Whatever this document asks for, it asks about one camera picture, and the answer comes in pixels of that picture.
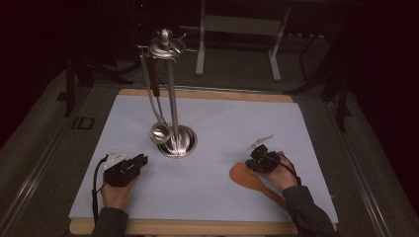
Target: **dark background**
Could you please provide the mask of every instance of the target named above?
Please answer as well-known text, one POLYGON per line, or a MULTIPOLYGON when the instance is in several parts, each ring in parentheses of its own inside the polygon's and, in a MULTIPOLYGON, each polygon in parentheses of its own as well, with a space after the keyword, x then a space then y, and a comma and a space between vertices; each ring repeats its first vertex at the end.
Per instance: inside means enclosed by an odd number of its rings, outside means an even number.
MULTIPOLYGON (((135 58, 132 34, 147 41, 154 32, 199 25, 201 1, 18 1, 0 3, 1 139, 3 145, 45 86, 72 53, 101 63, 135 58), (146 23, 138 29, 137 23, 146 23)), ((241 17, 278 18, 279 1, 208 1, 208 11, 241 17), (249 11, 252 4, 266 10, 249 11)), ((347 67, 350 90, 374 129, 409 199, 419 212, 418 106, 419 12, 415 1, 342 6, 346 25, 325 65, 347 67)), ((289 33, 321 32, 312 7, 293 12, 289 33)))

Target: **metal utensil holder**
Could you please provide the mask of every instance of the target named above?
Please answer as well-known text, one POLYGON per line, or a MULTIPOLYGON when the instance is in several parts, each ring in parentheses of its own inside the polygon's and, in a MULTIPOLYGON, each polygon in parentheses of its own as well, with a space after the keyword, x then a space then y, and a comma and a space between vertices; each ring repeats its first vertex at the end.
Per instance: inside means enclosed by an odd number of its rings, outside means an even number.
POLYGON ((162 59, 166 68, 170 113, 172 117, 172 126, 170 126, 170 129, 172 132, 170 139, 163 144, 157 144, 157 147, 162 154, 170 158, 188 156, 197 146, 197 135, 195 132, 191 128, 179 125, 178 123, 173 61, 184 50, 184 43, 180 39, 173 39, 172 33, 167 29, 160 31, 159 37, 154 39, 149 46, 149 51, 153 57, 162 59))

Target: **white paper sheet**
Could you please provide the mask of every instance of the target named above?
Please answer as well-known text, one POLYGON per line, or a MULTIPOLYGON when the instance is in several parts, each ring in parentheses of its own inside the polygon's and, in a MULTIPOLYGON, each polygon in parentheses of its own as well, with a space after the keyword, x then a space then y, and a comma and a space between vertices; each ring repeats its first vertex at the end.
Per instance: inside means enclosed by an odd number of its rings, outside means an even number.
MULTIPOLYGON (((168 98, 160 98, 171 123, 168 98)), ((148 137, 157 122, 147 97, 117 96, 92 161, 70 211, 70 218, 93 217, 91 190, 99 160, 115 147, 128 158, 148 155, 132 194, 129 218, 291 222, 287 212, 263 194, 238 186, 228 172, 249 159, 257 138, 270 151, 284 151, 314 201, 337 223, 337 215, 297 104, 177 99, 179 124, 198 137, 184 158, 162 155, 148 137)), ((101 186, 103 168, 99 170, 101 186)), ((102 199, 99 195, 99 206, 102 199)))

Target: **spatula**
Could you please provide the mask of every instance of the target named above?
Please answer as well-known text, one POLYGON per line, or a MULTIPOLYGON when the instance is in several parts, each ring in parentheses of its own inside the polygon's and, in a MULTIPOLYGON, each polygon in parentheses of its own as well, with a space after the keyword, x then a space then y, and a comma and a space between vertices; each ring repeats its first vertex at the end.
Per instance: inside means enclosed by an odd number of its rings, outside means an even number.
POLYGON ((259 179, 257 174, 247 168, 246 164, 237 163, 231 167, 230 179, 240 186, 263 193, 265 196, 274 200, 283 208, 287 208, 286 200, 266 187, 259 179))

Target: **sleeve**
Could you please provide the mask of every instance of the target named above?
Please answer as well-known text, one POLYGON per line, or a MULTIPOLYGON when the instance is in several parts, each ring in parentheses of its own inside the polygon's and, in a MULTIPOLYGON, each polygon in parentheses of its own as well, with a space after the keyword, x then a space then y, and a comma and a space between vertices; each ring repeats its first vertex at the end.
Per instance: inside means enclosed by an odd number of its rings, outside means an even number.
POLYGON ((121 209, 104 207, 101 210, 92 236, 117 237, 126 235, 128 215, 121 209))
POLYGON ((283 191, 287 210, 298 230, 298 237, 338 236, 326 212, 318 207, 306 186, 294 186, 283 191))

